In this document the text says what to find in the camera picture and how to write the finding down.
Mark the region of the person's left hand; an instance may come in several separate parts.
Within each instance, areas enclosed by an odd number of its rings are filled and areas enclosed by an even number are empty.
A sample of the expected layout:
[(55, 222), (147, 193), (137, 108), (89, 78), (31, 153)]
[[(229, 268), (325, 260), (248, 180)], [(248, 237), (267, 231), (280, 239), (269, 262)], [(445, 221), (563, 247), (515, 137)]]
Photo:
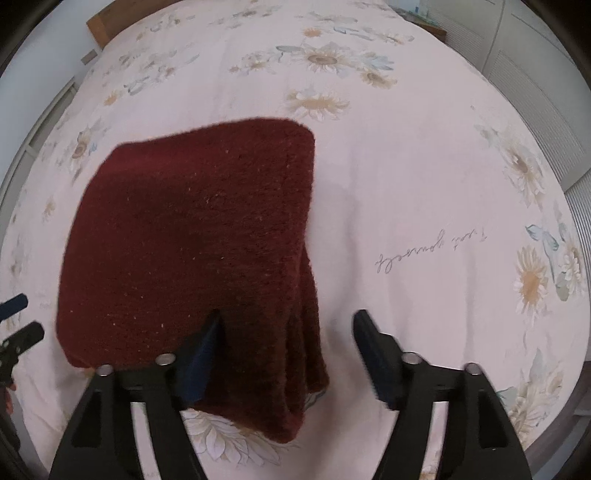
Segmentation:
[(21, 442), (16, 427), (11, 419), (11, 416), (14, 413), (14, 402), (11, 393), (15, 390), (16, 385), (13, 381), (1, 385), (1, 434), (7, 444), (18, 453), (21, 447)]

